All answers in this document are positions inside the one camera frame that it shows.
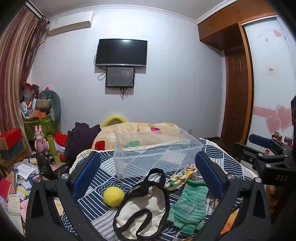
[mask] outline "red box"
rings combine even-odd
[[[6,131],[0,135],[0,149],[8,150],[21,139],[22,131],[20,128]]]

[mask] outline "heart sticker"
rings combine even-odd
[[[276,116],[266,117],[266,126],[270,134],[278,131],[281,128],[281,119]]]
[[[291,108],[286,109],[283,105],[278,105],[276,108],[276,117],[281,119],[281,129],[283,131],[292,125]]]

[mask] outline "hand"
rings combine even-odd
[[[270,213],[274,213],[276,205],[281,200],[284,188],[271,185],[266,186],[267,201],[269,203]]]

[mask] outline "black cable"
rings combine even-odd
[[[94,57],[94,66],[96,66],[96,55],[95,55],[95,57]],[[100,75],[98,76],[98,80],[99,80],[99,81],[102,81],[102,80],[106,77],[107,70],[101,68],[100,66],[98,66],[98,67],[99,67],[100,69],[102,69],[102,70],[105,71],[104,73],[102,73],[102,74],[100,74]]]
[[[130,82],[130,84],[127,87],[120,87],[120,92],[122,93],[122,99],[123,99],[123,96],[124,96],[124,92],[127,91],[127,88],[131,85],[131,83],[133,81],[135,81],[135,76],[136,76],[136,71],[134,70],[134,72],[133,72],[133,80]]]

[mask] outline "blue gripper pad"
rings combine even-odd
[[[69,186],[72,197],[77,201],[82,198],[101,165],[100,154],[92,151],[89,156],[71,173]]]
[[[272,148],[271,140],[258,136],[256,134],[250,134],[249,141],[255,145],[262,146],[264,148]]]
[[[222,200],[226,183],[225,172],[221,167],[212,162],[205,152],[200,151],[195,156],[195,165],[202,175],[211,195]]]

